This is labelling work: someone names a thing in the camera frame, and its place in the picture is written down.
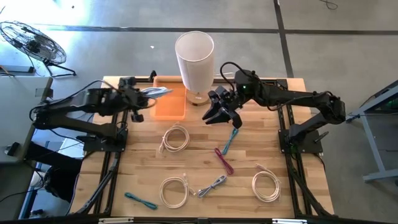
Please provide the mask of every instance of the wooden tabletop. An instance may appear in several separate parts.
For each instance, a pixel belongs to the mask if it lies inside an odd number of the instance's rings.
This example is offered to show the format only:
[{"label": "wooden tabletop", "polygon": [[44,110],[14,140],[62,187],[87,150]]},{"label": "wooden tabletop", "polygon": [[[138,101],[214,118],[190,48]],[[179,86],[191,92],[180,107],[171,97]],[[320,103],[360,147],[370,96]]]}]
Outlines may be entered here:
[{"label": "wooden tabletop", "polygon": [[[117,86],[119,78],[104,77],[104,80]],[[290,90],[305,91],[302,78],[288,78],[287,81]],[[150,86],[150,83],[139,83],[137,88]],[[231,123],[206,125],[201,117],[209,106],[196,107],[187,104],[185,120],[180,124],[188,130],[191,141],[186,150],[177,153],[166,150],[159,153],[162,136],[175,124],[175,121],[154,121],[150,109],[140,110],[145,119],[143,123],[132,123],[128,120],[129,137],[126,151],[121,156],[111,213],[113,217],[287,218],[294,216],[285,158],[279,151],[277,112],[260,107],[254,101],[246,103],[241,110],[243,125],[225,155],[235,173],[228,176],[226,182],[216,190],[211,190],[205,198],[190,195],[186,204],[178,209],[170,209],[162,204],[159,187],[168,177],[182,177],[186,173],[189,186],[197,191],[208,187],[219,176],[226,175],[213,149],[224,148],[233,127]],[[311,117],[310,109],[306,107],[293,106],[293,112],[296,123],[302,123]],[[96,114],[94,122],[110,123],[111,117],[100,117]],[[183,134],[177,132],[170,136],[170,143],[179,146],[184,139]],[[103,157],[104,153],[96,152],[83,161],[71,212],[81,208],[97,188]],[[267,167],[280,179],[282,193],[277,201],[264,203],[254,196],[251,182],[253,176],[260,171],[254,167],[256,163]],[[303,164],[308,188],[324,208],[333,213],[322,163],[314,155],[303,154]],[[257,187],[265,194],[274,191],[274,183],[268,178],[260,178]],[[102,209],[107,199],[108,187],[104,192]],[[124,197],[125,192],[156,203],[159,207],[153,211],[139,202]],[[165,197],[170,203],[179,203],[183,199],[183,194],[183,187],[179,183],[171,183],[165,190]],[[303,198],[299,190],[298,199],[300,208],[304,211]]]}]

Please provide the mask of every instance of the white lamp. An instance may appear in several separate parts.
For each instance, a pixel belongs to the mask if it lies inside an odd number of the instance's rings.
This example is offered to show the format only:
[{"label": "white lamp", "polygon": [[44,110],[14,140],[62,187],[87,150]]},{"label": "white lamp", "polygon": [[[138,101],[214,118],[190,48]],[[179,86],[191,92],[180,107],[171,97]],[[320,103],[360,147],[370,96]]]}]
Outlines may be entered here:
[{"label": "white lamp", "polygon": [[182,81],[188,89],[187,98],[194,105],[208,100],[213,84],[214,41],[206,33],[192,31],[182,34],[175,43]]}]

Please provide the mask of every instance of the gray floor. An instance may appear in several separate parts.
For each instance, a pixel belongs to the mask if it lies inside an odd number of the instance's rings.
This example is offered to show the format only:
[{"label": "gray floor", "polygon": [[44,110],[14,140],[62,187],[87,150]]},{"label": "gray floor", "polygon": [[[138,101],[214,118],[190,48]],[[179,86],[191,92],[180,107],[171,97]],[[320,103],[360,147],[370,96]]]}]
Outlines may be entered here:
[{"label": "gray floor", "polygon": [[[337,10],[331,11],[316,0],[280,0],[285,28],[398,30],[397,1],[331,1],[338,4]],[[19,2],[9,1],[0,21],[74,26],[278,28],[272,0],[33,2],[21,7]],[[78,74],[54,81],[56,98],[104,75],[149,75],[152,70],[159,75],[179,74],[174,43],[180,33],[65,32],[37,27],[65,49],[68,60],[64,66]],[[262,77],[286,77],[279,34],[210,35],[216,43],[217,69],[222,62],[231,60],[256,70]],[[330,90],[341,96],[347,112],[397,79],[398,35],[287,35],[287,45],[294,76],[305,79],[308,91]],[[28,65],[29,61],[24,54],[0,42],[0,63]],[[41,75],[48,75],[39,62],[35,65]],[[376,172],[377,167],[361,123],[329,125],[323,130],[330,131],[322,141],[335,213],[346,218],[396,222],[398,188],[393,180],[371,184],[362,181],[362,175]],[[61,140],[42,131],[35,138]],[[398,153],[382,153],[388,158],[386,165],[397,168],[398,160],[391,158]]]}]

